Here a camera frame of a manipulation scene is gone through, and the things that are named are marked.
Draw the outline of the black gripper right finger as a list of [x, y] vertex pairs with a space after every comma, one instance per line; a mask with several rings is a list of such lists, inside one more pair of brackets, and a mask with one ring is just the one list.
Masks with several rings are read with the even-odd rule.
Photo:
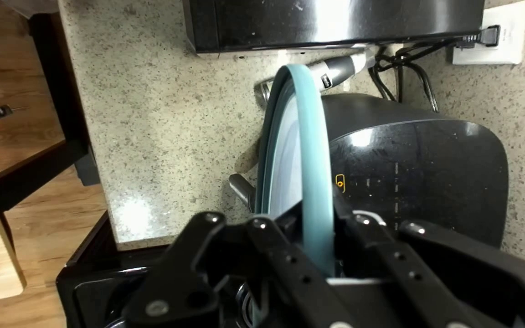
[[525, 260], [426, 220], [341, 220], [342, 271], [382, 278], [423, 328], [525, 328]]

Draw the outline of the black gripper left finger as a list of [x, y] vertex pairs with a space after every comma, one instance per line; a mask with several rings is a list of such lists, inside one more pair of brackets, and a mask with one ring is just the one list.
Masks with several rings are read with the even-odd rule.
[[224, 328], [240, 307], [229, 282], [244, 284], [260, 328], [359, 328], [335, 287], [268, 218], [228, 225], [197, 213], [124, 306], [127, 328]]

